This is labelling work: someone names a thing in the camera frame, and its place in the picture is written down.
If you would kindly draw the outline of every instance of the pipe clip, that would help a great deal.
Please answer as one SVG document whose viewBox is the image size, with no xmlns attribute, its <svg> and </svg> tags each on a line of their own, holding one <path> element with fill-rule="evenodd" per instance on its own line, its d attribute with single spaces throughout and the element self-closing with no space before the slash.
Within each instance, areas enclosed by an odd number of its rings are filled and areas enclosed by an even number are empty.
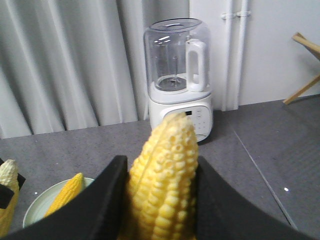
<svg viewBox="0 0 320 240">
<path fill-rule="evenodd" d="M 251 15 L 251 11 L 238 11 L 236 13 L 237 17 L 248 17 Z"/>
<path fill-rule="evenodd" d="M 221 14 L 221 18 L 226 20 L 226 19 L 234 19 L 236 17 L 236 14 L 235 13 L 222 13 Z"/>
</svg>

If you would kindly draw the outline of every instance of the blender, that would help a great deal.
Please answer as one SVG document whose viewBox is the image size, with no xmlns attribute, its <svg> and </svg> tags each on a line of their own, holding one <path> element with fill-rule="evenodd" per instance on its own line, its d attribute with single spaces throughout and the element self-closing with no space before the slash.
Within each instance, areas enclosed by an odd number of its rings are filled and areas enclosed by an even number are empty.
<svg viewBox="0 0 320 240">
<path fill-rule="evenodd" d="M 197 141 L 213 126 L 209 84 L 210 33 L 195 18 L 152 24 L 144 33 L 148 105 L 151 128 L 174 112 L 192 120 Z"/>
</svg>

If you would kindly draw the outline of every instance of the control panel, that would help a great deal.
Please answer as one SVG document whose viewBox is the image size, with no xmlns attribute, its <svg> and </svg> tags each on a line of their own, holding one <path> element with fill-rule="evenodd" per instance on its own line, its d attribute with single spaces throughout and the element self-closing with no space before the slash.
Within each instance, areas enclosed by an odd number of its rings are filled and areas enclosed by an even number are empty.
<svg viewBox="0 0 320 240">
<path fill-rule="evenodd" d="M 204 140 L 210 134 L 213 124 L 213 115 L 206 106 L 199 105 L 174 109 L 167 112 L 166 115 L 181 112 L 185 112 L 192 120 L 198 142 Z"/>
</svg>

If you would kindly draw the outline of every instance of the blender handle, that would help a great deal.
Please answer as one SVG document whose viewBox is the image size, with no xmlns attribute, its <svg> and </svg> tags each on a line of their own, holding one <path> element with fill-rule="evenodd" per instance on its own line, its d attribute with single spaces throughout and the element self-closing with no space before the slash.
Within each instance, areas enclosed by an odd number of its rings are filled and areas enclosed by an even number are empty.
<svg viewBox="0 0 320 240">
<path fill-rule="evenodd" d="M 205 63 L 206 44 L 199 39 L 190 39 L 186 41 L 185 46 L 185 65 L 186 65 L 186 88 L 191 92 L 202 92 L 208 84 L 206 78 L 206 63 Z M 194 74 L 193 54 L 197 55 L 198 75 Z"/>
</svg>

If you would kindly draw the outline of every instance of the wooden leg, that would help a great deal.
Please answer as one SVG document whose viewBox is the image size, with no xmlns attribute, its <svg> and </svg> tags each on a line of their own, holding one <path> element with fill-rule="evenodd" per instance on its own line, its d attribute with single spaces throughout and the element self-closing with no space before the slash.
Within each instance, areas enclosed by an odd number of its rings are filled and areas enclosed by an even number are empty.
<svg viewBox="0 0 320 240">
<path fill-rule="evenodd" d="M 297 97 L 299 97 L 302 93 L 304 93 L 305 91 L 307 91 L 309 88 L 311 88 L 313 85 L 315 85 L 317 82 L 320 81 L 320 74 L 318 76 L 316 76 L 312 81 L 310 81 L 308 84 L 306 84 L 305 86 L 303 86 L 302 88 L 300 88 L 297 92 L 295 92 L 294 94 L 292 94 L 290 97 L 288 97 L 287 99 L 285 99 L 283 101 L 284 104 L 288 105 L 289 103 L 291 103 L 293 100 L 295 100 Z"/>
</svg>

